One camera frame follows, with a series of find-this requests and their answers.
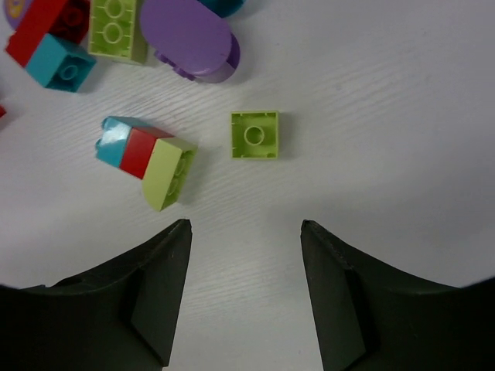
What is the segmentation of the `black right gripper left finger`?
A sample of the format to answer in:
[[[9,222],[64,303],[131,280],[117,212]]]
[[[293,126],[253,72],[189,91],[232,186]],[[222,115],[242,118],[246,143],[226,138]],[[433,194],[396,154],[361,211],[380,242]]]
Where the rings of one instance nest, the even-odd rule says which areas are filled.
[[[47,287],[1,288],[3,370],[161,370],[169,365],[192,245],[181,219]]]

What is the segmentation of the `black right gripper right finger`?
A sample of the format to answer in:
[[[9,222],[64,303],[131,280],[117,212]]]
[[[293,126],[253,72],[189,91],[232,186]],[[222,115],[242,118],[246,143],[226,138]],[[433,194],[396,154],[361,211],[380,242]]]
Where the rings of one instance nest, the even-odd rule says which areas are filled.
[[[462,288],[401,271],[317,222],[302,257],[326,370],[492,370],[494,281]]]

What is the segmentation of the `teal red lime lego stack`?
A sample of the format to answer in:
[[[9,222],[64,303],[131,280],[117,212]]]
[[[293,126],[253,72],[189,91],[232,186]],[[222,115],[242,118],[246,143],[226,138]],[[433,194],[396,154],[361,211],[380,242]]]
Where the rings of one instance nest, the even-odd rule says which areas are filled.
[[[135,117],[106,117],[95,144],[96,158],[142,181],[155,211],[177,202],[197,146]]]

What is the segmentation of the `lime square lego brick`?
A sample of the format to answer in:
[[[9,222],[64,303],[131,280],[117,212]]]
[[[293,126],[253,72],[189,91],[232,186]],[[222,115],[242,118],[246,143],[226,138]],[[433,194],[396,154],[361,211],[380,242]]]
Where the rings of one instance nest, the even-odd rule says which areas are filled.
[[[278,112],[244,111],[230,114],[231,158],[278,158]]]

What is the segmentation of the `purple oval lego piece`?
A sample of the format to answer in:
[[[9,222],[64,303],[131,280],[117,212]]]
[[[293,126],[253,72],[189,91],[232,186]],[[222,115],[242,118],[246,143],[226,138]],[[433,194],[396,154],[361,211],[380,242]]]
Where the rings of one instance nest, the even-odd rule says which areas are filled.
[[[147,0],[140,28],[155,57],[187,80],[222,83],[241,60],[230,26],[198,1]]]

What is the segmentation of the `lime rectangular lego brick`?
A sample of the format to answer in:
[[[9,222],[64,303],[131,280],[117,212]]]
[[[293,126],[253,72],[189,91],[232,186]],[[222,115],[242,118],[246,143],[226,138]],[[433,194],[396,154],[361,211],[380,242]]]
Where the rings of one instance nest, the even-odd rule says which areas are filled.
[[[139,0],[90,1],[89,54],[122,63],[145,64],[148,43],[140,28]]]

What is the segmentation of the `teal oval lego piece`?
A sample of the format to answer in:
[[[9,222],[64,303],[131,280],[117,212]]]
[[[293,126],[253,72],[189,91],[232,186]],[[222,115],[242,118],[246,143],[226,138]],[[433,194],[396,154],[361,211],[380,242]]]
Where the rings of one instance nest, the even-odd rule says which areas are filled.
[[[225,18],[233,15],[244,4],[244,0],[200,0],[209,10]]]

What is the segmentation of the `lime purple red teal stack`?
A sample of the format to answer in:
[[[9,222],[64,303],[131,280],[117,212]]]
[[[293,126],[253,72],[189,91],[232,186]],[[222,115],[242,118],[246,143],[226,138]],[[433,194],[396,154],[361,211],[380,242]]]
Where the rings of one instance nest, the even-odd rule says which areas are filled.
[[[42,87],[75,93],[96,64],[80,45],[89,1],[32,1],[5,51]]]

